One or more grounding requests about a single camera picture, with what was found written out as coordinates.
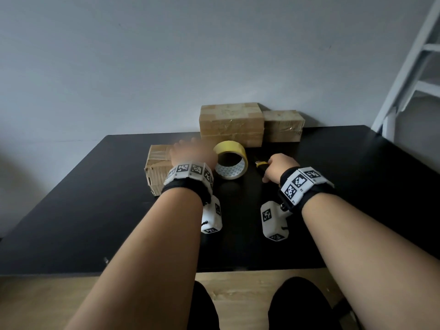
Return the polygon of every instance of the white ladder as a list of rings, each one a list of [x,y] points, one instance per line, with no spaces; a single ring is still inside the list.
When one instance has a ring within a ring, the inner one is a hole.
[[[404,111],[416,91],[440,98],[440,82],[421,81],[423,70],[434,53],[440,53],[434,27],[440,16],[440,0],[435,0],[371,129],[394,142],[396,117]]]

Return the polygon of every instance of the tape roll inner core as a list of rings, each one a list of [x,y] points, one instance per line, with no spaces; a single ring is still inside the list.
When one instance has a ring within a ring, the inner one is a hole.
[[[217,173],[225,179],[238,178],[245,173],[246,163],[243,157],[234,152],[219,154]]]

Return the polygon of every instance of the person's right forearm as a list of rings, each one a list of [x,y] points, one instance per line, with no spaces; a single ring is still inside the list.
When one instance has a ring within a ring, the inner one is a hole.
[[[302,215],[367,329],[440,329],[440,261],[335,195]]]

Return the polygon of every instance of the hand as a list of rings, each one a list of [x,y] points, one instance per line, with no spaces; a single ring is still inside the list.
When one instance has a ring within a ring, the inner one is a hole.
[[[293,157],[278,153],[273,154],[268,161],[269,166],[263,177],[263,183],[272,181],[279,184],[281,175],[289,168],[299,167],[300,164]]]
[[[171,163],[173,166],[184,161],[196,161],[206,163],[211,171],[214,171],[218,155],[212,150],[213,146],[196,138],[192,138],[191,142],[180,140],[174,144],[171,149]]]

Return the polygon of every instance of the black wristband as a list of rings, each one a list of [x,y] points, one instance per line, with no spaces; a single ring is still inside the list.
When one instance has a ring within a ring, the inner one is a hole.
[[[311,199],[311,197],[315,196],[318,193],[328,193],[328,194],[336,194],[336,190],[329,184],[315,184],[311,187],[309,191],[307,191],[303,198],[298,202],[298,204],[293,208],[293,211],[299,211],[299,213],[302,213],[302,209],[307,201]]]
[[[174,179],[164,186],[164,188],[162,189],[162,193],[175,187],[184,187],[186,189],[193,190],[196,194],[199,195],[203,206],[211,203],[211,194],[209,193],[208,188],[199,180],[189,177]]]
[[[297,167],[289,168],[285,172],[283,172],[281,178],[279,179],[279,185],[283,186],[284,183],[287,181],[287,179],[290,177],[290,175],[292,175],[299,168],[300,166],[297,166]]]

